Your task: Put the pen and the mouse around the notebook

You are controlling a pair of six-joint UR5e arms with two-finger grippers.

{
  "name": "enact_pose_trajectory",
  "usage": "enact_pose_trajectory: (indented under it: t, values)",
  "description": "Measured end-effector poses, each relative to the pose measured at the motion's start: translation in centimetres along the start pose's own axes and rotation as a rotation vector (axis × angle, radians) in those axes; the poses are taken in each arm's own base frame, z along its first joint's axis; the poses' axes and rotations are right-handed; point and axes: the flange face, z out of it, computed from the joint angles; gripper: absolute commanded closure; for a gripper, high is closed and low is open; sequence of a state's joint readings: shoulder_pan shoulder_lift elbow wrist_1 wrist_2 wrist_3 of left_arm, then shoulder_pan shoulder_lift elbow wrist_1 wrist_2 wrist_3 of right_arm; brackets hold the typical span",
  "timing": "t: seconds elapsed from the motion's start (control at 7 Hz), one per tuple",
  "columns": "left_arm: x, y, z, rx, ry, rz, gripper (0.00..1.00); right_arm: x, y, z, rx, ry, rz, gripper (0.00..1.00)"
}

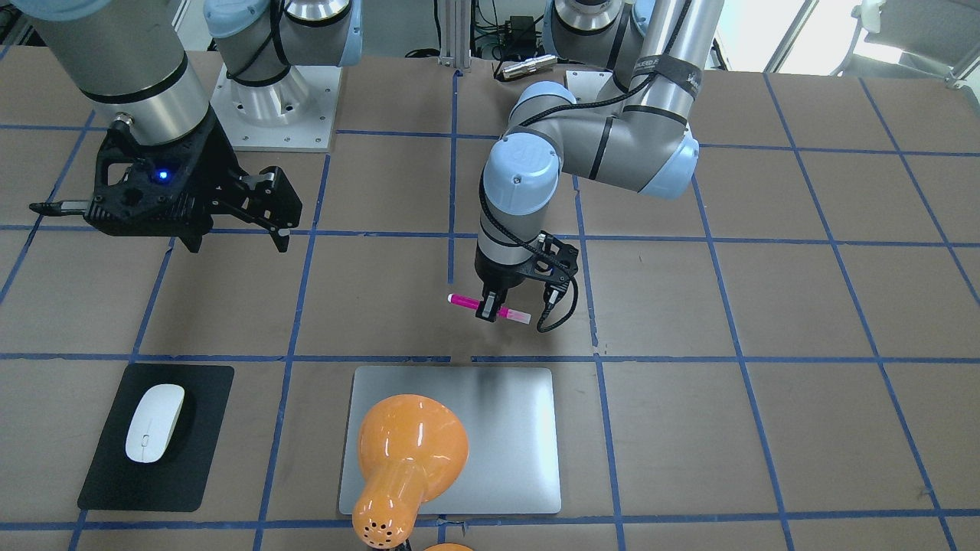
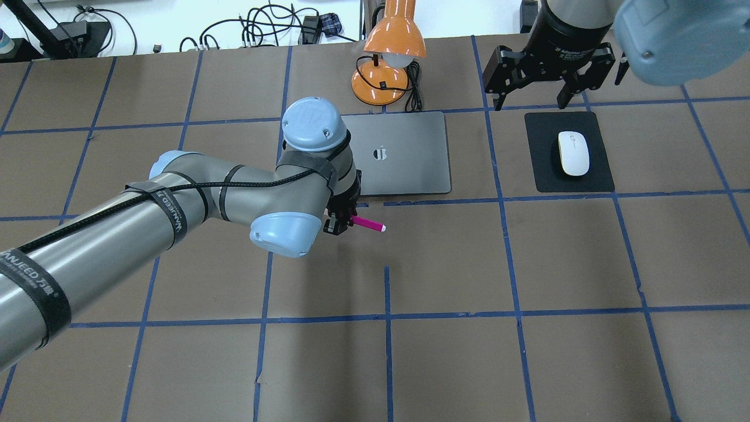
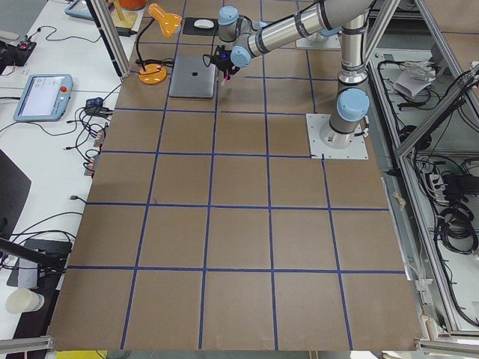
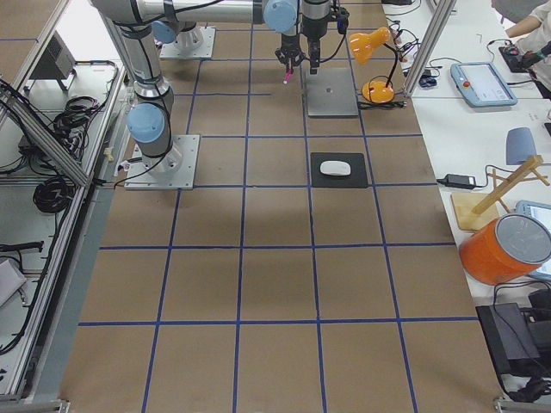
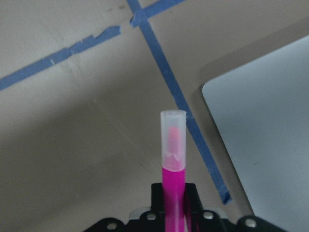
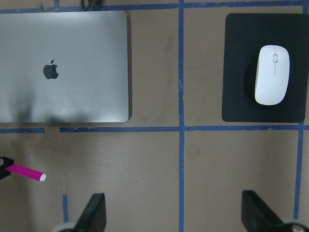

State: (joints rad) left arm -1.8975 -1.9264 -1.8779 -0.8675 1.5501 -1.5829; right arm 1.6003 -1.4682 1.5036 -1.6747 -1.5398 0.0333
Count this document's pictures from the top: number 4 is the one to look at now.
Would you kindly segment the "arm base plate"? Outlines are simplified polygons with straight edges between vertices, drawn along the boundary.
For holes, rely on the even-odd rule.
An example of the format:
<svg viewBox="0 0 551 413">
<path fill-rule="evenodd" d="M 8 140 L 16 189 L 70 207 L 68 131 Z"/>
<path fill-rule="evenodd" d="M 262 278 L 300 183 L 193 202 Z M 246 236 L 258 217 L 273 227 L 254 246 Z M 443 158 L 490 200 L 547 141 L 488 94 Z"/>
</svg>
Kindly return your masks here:
<svg viewBox="0 0 551 413">
<path fill-rule="evenodd" d="M 174 42 L 162 46 L 160 58 L 164 60 L 211 59 L 215 34 L 215 27 L 194 27 L 183 31 Z"/>
<path fill-rule="evenodd" d="M 194 187 L 197 157 L 201 136 L 174 135 L 171 151 L 157 164 L 148 157 L 143 162 L 141 149 L 137 144 L 133 156 L 141 157 L 131 163 L 128 179 L 123 182 L 127 190 L 191 190 Z"/>
</svg>

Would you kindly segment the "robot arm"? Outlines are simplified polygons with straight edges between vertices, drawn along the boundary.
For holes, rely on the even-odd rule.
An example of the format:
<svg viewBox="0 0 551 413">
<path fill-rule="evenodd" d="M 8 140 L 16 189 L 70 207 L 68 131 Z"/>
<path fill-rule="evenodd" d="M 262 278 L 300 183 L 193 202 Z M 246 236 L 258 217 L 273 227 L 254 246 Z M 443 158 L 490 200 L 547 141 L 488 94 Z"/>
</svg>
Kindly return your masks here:
<svg viewBox="0 0 551 413">
<path fill-rule="evenodd" d="M 94 1 L 92 6 L 113 26 L 138 97 L 154 102 L 170 92 L 160 59 L 211 58 L 215 30 L 199 22 L 267 25 L 281 36 L 275 56 L 289 79 L 303 62 L 317 73 L 329 24 L 346 28 L 348 21 L 333 1 Z"/>
</svg>

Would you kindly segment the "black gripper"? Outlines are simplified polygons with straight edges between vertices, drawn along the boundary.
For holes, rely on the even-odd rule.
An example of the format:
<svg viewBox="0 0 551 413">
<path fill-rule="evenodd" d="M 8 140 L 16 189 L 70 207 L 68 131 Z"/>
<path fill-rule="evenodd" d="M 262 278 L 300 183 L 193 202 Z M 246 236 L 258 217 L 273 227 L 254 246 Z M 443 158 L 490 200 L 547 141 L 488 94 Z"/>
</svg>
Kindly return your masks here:
<svg viewBox="0 0 551 413">
<path fill-rule="evenodd" d="M 288 67 L 289 60 L 293 60 L 293 67 L 300 66 L 307 60 L 300 46 L 300 31 L 294 34 L 281 34 L 281 45 L 275 50 L 275 56 L 285 67 Z"/>
</svg>

